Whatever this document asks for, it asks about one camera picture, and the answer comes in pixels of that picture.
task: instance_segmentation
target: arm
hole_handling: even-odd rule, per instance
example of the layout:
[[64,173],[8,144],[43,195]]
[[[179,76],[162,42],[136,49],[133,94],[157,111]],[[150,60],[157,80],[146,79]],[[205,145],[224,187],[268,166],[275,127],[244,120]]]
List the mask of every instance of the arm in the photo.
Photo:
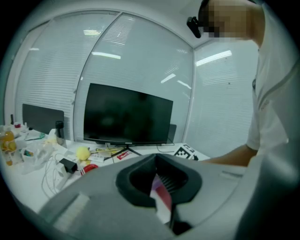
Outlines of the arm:
[[254,150],[245,144],[221,157],[207,159],[204,160],[204,162],[215,163],[215,164],[248,166],[250,159],[254,157],[256,154],[257,154],[257,150]]

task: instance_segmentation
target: window blinds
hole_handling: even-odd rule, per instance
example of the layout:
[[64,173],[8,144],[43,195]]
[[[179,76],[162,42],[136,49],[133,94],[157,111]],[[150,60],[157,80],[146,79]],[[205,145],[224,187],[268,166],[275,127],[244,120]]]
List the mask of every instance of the window blinds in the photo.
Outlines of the window blinds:
[[63,110],[65,135],[72,138],[73,104],[80,74],[93,46],[115,15],[66,15],[48,23],[30,49],[20,74],[17,121],[22,122],[23,103]]
[[217,157],[246,143],[258,49],[252,41],[214,42],[195,54],[195,91],[186,142]]
[[193,74],[192,48],[167,29],[122,14],[103,34],[84,66],[74,107],[75,140],[83,140],[90,83],[135,90],[173,101],[175,142],[186,126]]

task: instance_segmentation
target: red object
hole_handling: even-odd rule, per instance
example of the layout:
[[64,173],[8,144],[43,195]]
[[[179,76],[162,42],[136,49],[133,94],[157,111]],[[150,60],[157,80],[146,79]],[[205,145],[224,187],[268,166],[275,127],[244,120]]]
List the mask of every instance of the red object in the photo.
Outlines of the red object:
[[118,158],[119,160],[121,160],[122,158],[128,156],[130,153],[131,153],[131,152],[126,151],[126,152],[124,152],[124,153],[118,155],[117,158]]
[[98,168],[98,166],[96,164],[89,164],[87,166],[85,166],[83,169],[84,171],[87,173],[89,172],[90,170],[93,170],[95,168]]

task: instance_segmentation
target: white t-shirt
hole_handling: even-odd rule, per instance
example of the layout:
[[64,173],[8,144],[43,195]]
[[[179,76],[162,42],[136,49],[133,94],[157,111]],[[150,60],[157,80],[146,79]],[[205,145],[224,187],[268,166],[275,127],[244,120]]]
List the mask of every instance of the white t-shirt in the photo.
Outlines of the white t-shirt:
[[253,82],[253,116],[247,140],[247,146],[258,150],[258,155],[287,142],[272,102],[299,61],[298,49],[285,26],[267,4],[262,7],[265,33]]

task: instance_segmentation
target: white desk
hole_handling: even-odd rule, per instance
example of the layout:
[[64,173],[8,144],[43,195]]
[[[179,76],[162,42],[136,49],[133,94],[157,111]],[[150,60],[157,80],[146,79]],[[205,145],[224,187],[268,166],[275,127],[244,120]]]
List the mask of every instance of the white desk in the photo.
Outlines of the white desk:
[[[176,143],[175,145],[159,146],[158,148],[160,151],[175,151],[181,144],[182,143]],[[67,141],[67,149],[59,145],[56,145],[54,147],[55,152],[52,155],[54,157],[57,153],[60,153],[59,155],[57,155],[57,159],[61,160],[63,158],[63,155],[61,154],[64,154],[67,150],[76,153],[77,148],[80,146],[87,146],[93,149],[96,147],[103,147],[103,145],[98,145],[98,144],[88,144],[82,142]],[[151,153],[160,153],[156,146],[135,146],[132,147],[132,149],[142,155],[151,154]],[[207,156],[201,154],[200,152],[196,152],[196,155],[198,156],[200,161],[208,158]],[[96,164],[99,167],[102,167],[102,166],[118,163],[120,161],[124,161],[134,157],[136,157],[136,154],[131,153],[128,156],[124,157],[122,160],[119,160],[118,158],[114,157],[104,161],[103,163],[95,162],[95,161],[91,161],[91,163]],[[45,164],[41,169],[30,172],[26,175],[21,174],[22,164],[23,163],[19,163],[13,166],[8,166],[2,160],[0,161],[1,172],[10,191],[19,199],[19,201],[22,202],[24,205],[30,207],[36,213],[38,213],[40,209],[43,207],[43,205],[48,201],[48,197],[43,192],[42,185],[41,185],[42,179],[45,175]],[[53,170],[55,168],[55,161],[54,160],[48,161],[47,168],[48,168],[47,180],[50,188],[53,189],[53,173],[54,173]],[[74,173],[67,180],[63,188],[70,185],[80,177],[81,176],[79,172]],[[50,191],[45,180],[43,183],[43,189],[50,197],[54,196],[54,193]]]

